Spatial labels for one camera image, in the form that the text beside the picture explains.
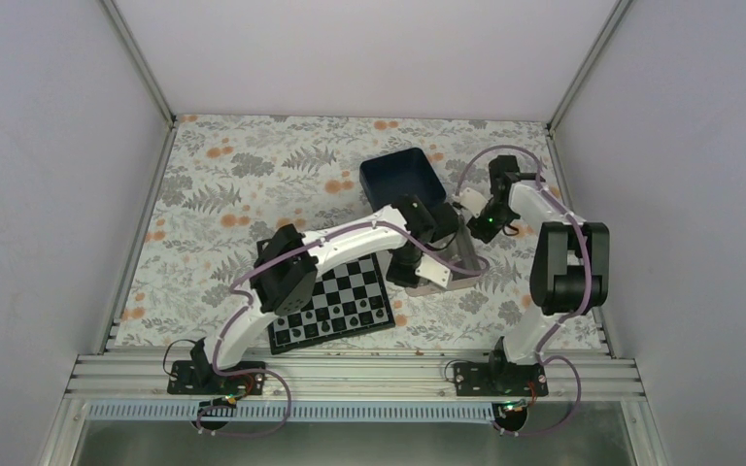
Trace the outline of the black and white chessboard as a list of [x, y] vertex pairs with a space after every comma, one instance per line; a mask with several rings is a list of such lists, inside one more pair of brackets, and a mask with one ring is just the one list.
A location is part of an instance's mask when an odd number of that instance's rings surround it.
[[324, 273], [309, 302], [276, 318], [267, 328], [269, 350], [278, 355], [394, 326], [379, 262], [368, 254]]

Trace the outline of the dark blue square tray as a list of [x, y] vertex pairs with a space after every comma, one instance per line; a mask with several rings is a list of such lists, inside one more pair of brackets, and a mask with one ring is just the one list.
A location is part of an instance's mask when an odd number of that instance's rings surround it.
[[359, 182], [373, 211], [391, 204], [401, 195], [415, 195], [428, 208], [443, 203], [447, 198], [443, 184], [419, 148], [361, 162]]

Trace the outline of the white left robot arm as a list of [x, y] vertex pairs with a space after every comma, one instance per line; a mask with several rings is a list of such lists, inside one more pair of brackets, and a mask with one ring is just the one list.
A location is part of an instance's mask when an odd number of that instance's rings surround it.
[[416, 288], [420, 282], [447, 287], [457, 264], [445, 261], [436, 242], [454, 237], [459, 218], [442, 204], [428, 209], [404, 196], [377, 212], [334, 227], [300, 232], [286, 225], [264, 245], [253, 268], [229, 288], [243, 305], [213, 335], [190, 352], [192, 379], [209, 393], [238, 377], [248, 346], [274, 320], [295, 314], [312, 300], [317, 281], [339, 266], [380, 251], [390, 254], [387, 281]]

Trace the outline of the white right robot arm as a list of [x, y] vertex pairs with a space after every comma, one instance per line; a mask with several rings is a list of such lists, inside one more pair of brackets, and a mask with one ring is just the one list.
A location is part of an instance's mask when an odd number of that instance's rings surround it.
[[610, 233], [601, 222], [587, 222], [559, 201], [541, 173], [525, 173], [513, 155], [489, 164], [490, 198], [462, 194], [472, 213], [467, 227], [485, 244], [517, 219], [538, 240], [529, 276], [534, 309], [526, 311], [499, 339], [485, 366], [487, 388], [500, 395], [545, 391], [544, 352], [567, 321], [602, 305], [608, 294]]

